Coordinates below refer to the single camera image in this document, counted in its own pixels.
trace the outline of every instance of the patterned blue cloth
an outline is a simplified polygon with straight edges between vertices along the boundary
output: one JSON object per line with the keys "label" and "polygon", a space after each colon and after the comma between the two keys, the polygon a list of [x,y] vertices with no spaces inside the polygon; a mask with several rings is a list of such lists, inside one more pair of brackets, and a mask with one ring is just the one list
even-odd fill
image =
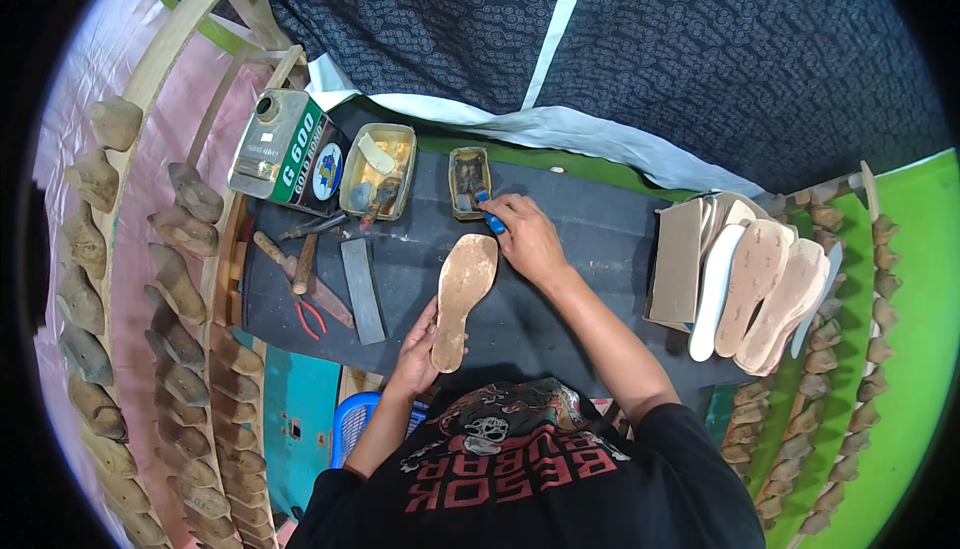
{"label": "patterned blue cloth", "polygon": [[[270,0],[309,57],[329,52],[362,92],[496,114],[521,108],[556,2]],[[774,192],[950,142],[889,0],[578,0],[536,105],[658,135]]]}

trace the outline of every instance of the glue can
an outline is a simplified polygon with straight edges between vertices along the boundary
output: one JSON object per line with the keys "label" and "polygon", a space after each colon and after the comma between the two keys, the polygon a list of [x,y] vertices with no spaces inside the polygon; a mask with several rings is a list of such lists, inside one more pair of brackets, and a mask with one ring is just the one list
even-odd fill
{"label": "glue can", "polygon": [[257,99],[226,185],[318,216],[339,207],[351,140],[305,91],[270,88]]}

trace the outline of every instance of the hand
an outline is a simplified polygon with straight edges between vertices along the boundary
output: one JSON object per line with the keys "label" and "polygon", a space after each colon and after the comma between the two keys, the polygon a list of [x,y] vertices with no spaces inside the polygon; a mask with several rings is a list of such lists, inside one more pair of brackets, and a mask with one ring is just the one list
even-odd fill
{"label": "hand", "polygon": [[430,362],[430,350],[437,341],[437,297],[434,296],[423,308],[407,338],[403,339],[396,357],[393,375],[384,388],[384,394],[397,394],[404,399],[414,399],[424,393],[440,373]]}
{"label": "hand", "polygon": [[480,209],[503,221],[507,229],[497,235],[503,255],[536,287],[543,289],[568,265],[556,226],[534,199],[516,193],[499,195],[480,203]]}

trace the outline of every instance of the black workbench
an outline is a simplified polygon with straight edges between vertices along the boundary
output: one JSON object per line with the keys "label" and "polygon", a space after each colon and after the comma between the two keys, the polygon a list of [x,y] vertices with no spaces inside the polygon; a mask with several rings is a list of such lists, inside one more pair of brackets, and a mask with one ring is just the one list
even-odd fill
{"label": "black workbench", "polygon": [[[247,246],[243,281],[243,326],[247,332],[285,351],[390,375],[404,335],[437,292],[440,268],[461,235],[492,234],[483,220],[465,223],[450,211],[448,156],[421,151],[403,216],[378,221],[366,233],[374,284],[388,340],[363,346],[356,331],[325,315],[329,332],[311,339],[301,328],[284,274],[253,243]],[[654,352],[678,390],[747,380],[732,360],[716,356],[696,363],[687,353],[688,335],[641,318],[655,249],[655,209],[668,202],[612,185],[564,173],[491,163],[496,194],[530,195],[557,227],[567,260],[601,300]],[[253,229],[276,240],[282,231],[310,216],[251,199]],[[357,219],[346,232],[356,238]],[[350,304],[340,256],[342,238],[321,234],[315,272]],[[300,253],[303,240],[280,243],[288,255]],[[473,387],[478,381],[556,375],[590,397],[608,397],[586,354],[541,295],[501,256],[489,294],[466,322],[470,351],[462,366],[441,375],[446,388]]]}

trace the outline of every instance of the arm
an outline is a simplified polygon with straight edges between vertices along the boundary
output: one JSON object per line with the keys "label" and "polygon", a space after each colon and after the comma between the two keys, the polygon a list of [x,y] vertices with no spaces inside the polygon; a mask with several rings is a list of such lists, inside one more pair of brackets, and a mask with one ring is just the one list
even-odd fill
{"label": "arm", "polygon": [[383,389],[366,428],[350,451],[345,470],[364,480],[370,478],[384,460],[403,444],[410,424],[414,398],[436,380],[437,368],[430,363],[430,348],[437,338],[437,297],[427,304],[417,319],[396,358],[393,375]]}
{"label": "arm", "polygon": [[480,204],[503,221],[498,235],[510,265],[530,280],[570,325],[630,425],[664,403],[680,403],[664,368],[564,257],[553,222],[532,198],[500,195]]}

